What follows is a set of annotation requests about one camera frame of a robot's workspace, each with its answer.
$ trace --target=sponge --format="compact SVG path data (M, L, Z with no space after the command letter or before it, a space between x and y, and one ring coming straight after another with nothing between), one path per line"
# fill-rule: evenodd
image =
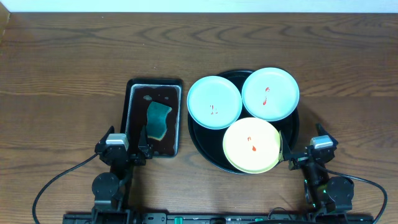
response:
M147 135L148 138L161 141L167 132L166 118L171 107L161 103L150 103L147 110Z

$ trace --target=wood grain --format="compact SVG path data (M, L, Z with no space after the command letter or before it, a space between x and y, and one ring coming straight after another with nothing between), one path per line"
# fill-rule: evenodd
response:
M126 83L184 81L235 68L275 66L297 80L296 149L321 122L339 140L327 167L383 185L380 223L398 222L398 17L394 14L13 14L0 45L0 223L32 223L42 186L93 154L109 125L120 128ZM287 164L234 175L195 149L182 108L180 151L134 171L131 205L169 212L266 213L305 202L300 171ZM56 181L37 212L60 223L89 211L96 159ZM355 182L354 210L377 215L378 189Z
M4 35L4 32L6 30L6 25L8 23L9 18L10 18L10 12L0 2L0 43Z

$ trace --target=white wall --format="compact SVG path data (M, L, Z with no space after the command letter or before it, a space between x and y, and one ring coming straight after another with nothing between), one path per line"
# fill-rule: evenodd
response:
M0 0L10 12L398 12L398 0Z

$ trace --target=plate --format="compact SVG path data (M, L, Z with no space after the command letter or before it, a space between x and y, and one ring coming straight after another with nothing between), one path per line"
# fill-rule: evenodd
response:
M252 74L252 70L232 70L219 74L231 81L239 90L242 90L244 81ZM238 119L252 117L243 107ZM270 122L278 131L282 131L291 149L294 148L299 134L299 114L297 109L286 118ZM247 174L238 170L227 160L223 152L223 138L226 128L213 130L199 125L188 113L188 130L193 144L200 154L218 168L234 174Z
M226 130L223 149L235 168L249 174L260 174L278 163L280 134L263 119L239 119Z
M284 119L296 109L300 90L294 78L279 68L262 68L244 82L242 100L247 111L266 121Z
M223 129L239 118L242 97L228 79L209 76L199 79L189 89L187 106L198 124L208 129Z

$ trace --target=black tray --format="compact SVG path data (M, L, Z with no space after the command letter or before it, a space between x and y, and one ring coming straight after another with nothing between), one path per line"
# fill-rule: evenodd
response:
M234 83L241 92L244 81L253 72L253 70L232 70L223 72L218 76L224 77ZM252 115L243 106L241 115L238 119L248 117L252 117ZM289 143L289 147L292 150L296 144L297 136L299 135L299 113L297 112L297 109L295 109L288 117L280 121L270 122L270 124L272 124L278 131L283 132L286 141ZM223 138L227 128L219 130L204 128L196 123L188 113L188 129L195 147L198 149L200 154L214 166L234 174L247 174L232 166L224 155Z
M151 100L143 99L144 95ZM154 157L174 157L178 152L181 117L182 80L163 78L135 78L129 80L124 98L120 133L125 133L130 145L137 146L143 125L147 123L147 110L151 101L172 108L167 116L167 132L161 141L148 139Z

